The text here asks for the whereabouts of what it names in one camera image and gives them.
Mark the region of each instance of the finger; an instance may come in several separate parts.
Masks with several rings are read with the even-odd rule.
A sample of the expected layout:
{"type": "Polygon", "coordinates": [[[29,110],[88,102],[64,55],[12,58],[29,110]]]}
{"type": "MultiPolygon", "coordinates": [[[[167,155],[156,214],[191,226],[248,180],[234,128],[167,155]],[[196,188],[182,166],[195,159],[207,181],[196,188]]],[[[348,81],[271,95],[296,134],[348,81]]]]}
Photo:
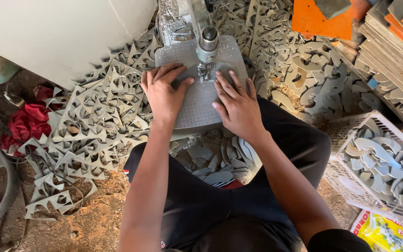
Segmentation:
{"type": "Polygon", "coordinates": [[[240,82],[239,78],[237,77],[237,75],[234,73],[233,70],[229,71],[229,74],[231,76],[232,81],[234,82],[234,86],[236,87],[236,91],[238,94],[240,94],[241,96],[246,96],[247,95],[247,91],[245,90],[245,88],[242,85],[242,82],[240,82]]]}
{"type": "Polygon", "coordinates": [[[161,77],[165,76],[169,71],[171,71],[177,67],[181,67],[181,66],[183,66],[183,64],[181,64],[181,63],[172,63],[172,64],[162,66],[161,69],[156,73],[155,78],[153,79],[153,82],[155,83],[161,77]]]}
{"type": "Polygon", "coordinates": [[[147,84],[153,84],[153,78],[155,78],[156,73],[161,69],[161,66],[155,67],[154,69],[147,72],[147,79],[149,80],[147,84]]]}
{"type": "Polygon", "coordinates": [[[181,66],[177,69],[174,69],[168,72],[165,76],[161,77],[160,79],[163,80],[165,83],[172,83],[178,75],[184,72],[187,69],[185,66],[181,66]]]}
{"type": "Polygon", "coordinates": [[[250,90],[250,98],[256,100],[257,99],[256,88],[254,87],[254,83],[250,78],[247,79],[247,85],[248,85],[248,89],[250,90]]]}
{"type": "Polygon", "coordinates": [[[220,100],[223,102],[223,104],[228,105],[232,102],[231,97],[225,90],[223,90],[223,87],[221,83],[219,82],[218,79],[215,79],[214,81],[215,89],[217,90],[217,95],[219,96],[220,100]]]}
{"type": "Polygon", "coordinates": [[[222,73],[220,71],[217,71],[216,73],[216,77],[219,80],[219,82],[222,85],[223,90],[225,90],[225,92],[227,92],[227,94],[229,94],[229,96],[233,99],[236,100],[239,98],[239,94],[236,92],[236,90],[233,89],[233,87],[231,86],[231,84],[228,82],[228,80],[222,75],[222,73]]]}
{"type": "Polygon", "coordinates": [[[189,77],[182,81],[180,83],[180,86],[178,86],[178,89],[176,90],[177,92],[180,92],[182,94],[185,94],[188,88],[195,82],[195,79],[193,77],[189,77]]]}
{"type": "Polygon", "coordinates": [[[141,87],[147,93],[147,71],[144,71],[141,76],[141,87]]]}
{"type": "Polygon", "coordinates": [[[218,102],[213,102],[212,106],[215,108],[217,113],[219,113],[220,117],[222,118],[222,122],[224,122],[224,123],[230,122],[228,111],[224,105],[222,105],[218,102]]]}

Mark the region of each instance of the basket of cut pieces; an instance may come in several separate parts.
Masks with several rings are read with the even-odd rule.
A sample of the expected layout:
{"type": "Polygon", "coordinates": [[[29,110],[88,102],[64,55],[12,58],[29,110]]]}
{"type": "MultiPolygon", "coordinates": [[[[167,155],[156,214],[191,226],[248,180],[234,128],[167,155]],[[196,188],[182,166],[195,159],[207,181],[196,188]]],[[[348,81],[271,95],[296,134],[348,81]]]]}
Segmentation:
{"type": "Polygon", "coordinates": [[[403,133],[378,111],[330,122],[325,179],[347,203],[403,222],[403,133]]]}

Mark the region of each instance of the dirt floor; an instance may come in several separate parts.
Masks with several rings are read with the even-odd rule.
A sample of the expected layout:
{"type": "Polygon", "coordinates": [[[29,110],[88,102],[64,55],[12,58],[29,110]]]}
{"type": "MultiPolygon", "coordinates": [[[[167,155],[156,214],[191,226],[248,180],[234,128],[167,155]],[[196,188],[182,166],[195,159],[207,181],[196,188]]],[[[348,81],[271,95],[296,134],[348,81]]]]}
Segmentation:
{"type": "MultiPolygon", "coordinates": [[[[10,81],[9,90],[26,100],[34,97],[33,89],[37,85],[48,83],[47,80],[22,70],[10,81]]],[[[9,117],[17,109],[0,102],[0,111],[9,117]]],[[[7,243],[19,245],[18,251],[42,252],[79,252],[79,251],[115,251],[120,233],[120,222],[124,199],[129,190],[129,183],[121,164],[118,171],[106,171],[105,180],[95,181],[98,191],[88,197],[76,215],[62,216],[51,211],[44,217],[56,217],[57,221],[25,220],[25,204],[29,203],[33,187],[33,178],[29,177],[32,168],[27,164],[18,166],[20,179],[25,185],[18,187],[17,198],[12,207],[0,220],[0,247],[7,243]]],[[[5,191],[4,172],[0,173],[0,197],[5,191]]],[[[80,185],[87,193],[91,185],[80,185]]],[[[360,209],[347,204],[326,180],[322,180],[318,192],[344,229],[349,229],[360,209]]],[[[78,197],[76,191],[71,193],[78,197]]]]}

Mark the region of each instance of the grid cutting mat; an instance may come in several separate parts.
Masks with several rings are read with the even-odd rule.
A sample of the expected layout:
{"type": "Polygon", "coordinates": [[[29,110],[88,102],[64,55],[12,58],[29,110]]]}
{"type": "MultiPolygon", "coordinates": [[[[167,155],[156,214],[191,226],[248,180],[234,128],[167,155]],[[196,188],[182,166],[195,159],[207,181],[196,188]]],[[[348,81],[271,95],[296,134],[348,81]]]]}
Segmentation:
{"type": "MultiPolygon", "coordinates": [[[[198,65],[199,59],[196,48],[197,43],[194,39],[160,48],[155,53],[156,66],[182,63],[189,68],[193,65],[198,65]]],[[[234,37],[229,35],[219,36],[219,50],[215,62],[223,62],[234,66],[234,71],[242,84],[245,85],[245,80],[248,78],[247,70],[234,37]]],[[[219,114],[212,107],[212,102],[218,98],[214,80],[201,84],[198,76],[194,76],[194,78],[195,83],[188,89],[178,112],[175,129],[206,126],[222,121],[219,114]]]]}

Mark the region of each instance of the white plastic crate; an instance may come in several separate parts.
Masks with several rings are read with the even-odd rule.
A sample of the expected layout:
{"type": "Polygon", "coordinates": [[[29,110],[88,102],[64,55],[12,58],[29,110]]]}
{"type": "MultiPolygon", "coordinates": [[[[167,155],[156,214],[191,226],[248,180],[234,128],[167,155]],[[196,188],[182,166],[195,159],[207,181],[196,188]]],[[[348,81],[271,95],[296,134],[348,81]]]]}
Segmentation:
{"type": "Polygon", "coordinates": [[[355,173],[339,157],[350,141],[347,138],[349,130],[360,129],[368,118],[372,118],[384,133],[389,132],[392,139],[403,142],[403,133],[376,110],[330,121],[324,131],[332,140],[332,151],[324,178],[345,198],[347,203],[403,222],[403,205],[399,204],[399,200],[384,204],[365,184],[360,182],[355,173]]]}

